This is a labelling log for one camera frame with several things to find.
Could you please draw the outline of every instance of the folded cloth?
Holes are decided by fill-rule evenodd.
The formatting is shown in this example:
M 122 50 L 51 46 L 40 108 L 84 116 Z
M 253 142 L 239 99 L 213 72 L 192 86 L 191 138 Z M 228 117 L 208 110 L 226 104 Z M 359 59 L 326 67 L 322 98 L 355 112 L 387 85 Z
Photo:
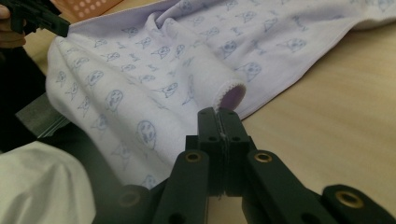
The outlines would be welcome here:
M 123 183 L 152 188 L 196 134 L 199 110 L 227 107 L 245 118 L 350 29 L 393 21 L 395 5 L 168 0 L 90 19 L 52 42 L 49 99 Z
M 92 223 L 90 180 L 58 148 L 33 142 L 0 155 L 0 222 Z

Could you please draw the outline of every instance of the brass insert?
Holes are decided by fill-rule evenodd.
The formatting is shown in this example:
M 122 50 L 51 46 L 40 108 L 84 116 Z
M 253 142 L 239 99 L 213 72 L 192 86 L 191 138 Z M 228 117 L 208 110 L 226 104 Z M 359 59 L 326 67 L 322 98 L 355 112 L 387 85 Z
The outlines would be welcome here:
M 201 154 L 196 152 L 191 152 L 186 155 L 186 160 L 188 162 L 198 162 L 201 160 L 201 158 L 202 158 Z
M 350 191 L 339 190 L 335 192 L 335 198 L 338 202 L 351 208 L 362 208 L 364 206 L 363 200 Z
M 259 152 L 256 155 L 254 155 L 254 159 L 259 162 L 270 162 L 272 161 L 272 157 L 265 153 L 265 152 Z
M 140 202 L 140 194 L 134 190 L 128 190 L 119 197 L 121 207 L 132 207 Z

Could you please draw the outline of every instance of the fabric pattern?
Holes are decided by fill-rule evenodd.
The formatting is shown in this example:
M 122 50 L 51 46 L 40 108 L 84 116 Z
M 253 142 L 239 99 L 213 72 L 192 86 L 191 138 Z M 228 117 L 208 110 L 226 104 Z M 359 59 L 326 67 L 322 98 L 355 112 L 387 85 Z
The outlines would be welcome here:
M 125 184 L 167 178 L 197 112 L 252 114 L 394 0 L 169 0 L 74 24 L 49 49 L 51 103 Z

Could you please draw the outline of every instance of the light wood surface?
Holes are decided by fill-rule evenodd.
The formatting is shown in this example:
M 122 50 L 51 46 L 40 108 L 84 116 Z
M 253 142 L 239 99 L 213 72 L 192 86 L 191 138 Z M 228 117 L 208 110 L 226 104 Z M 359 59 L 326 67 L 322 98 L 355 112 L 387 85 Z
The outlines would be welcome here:
M 109 10 L 155 0 L 124 0 Z M 51 34 L 28 36 L 43 71 Z M 396 23 L 349 32 L 295 85 L 244 119 L 309 189 L 345 184 L 396 216 Z M 210 198 L 208 223 L 246 223 L 239 198 Z

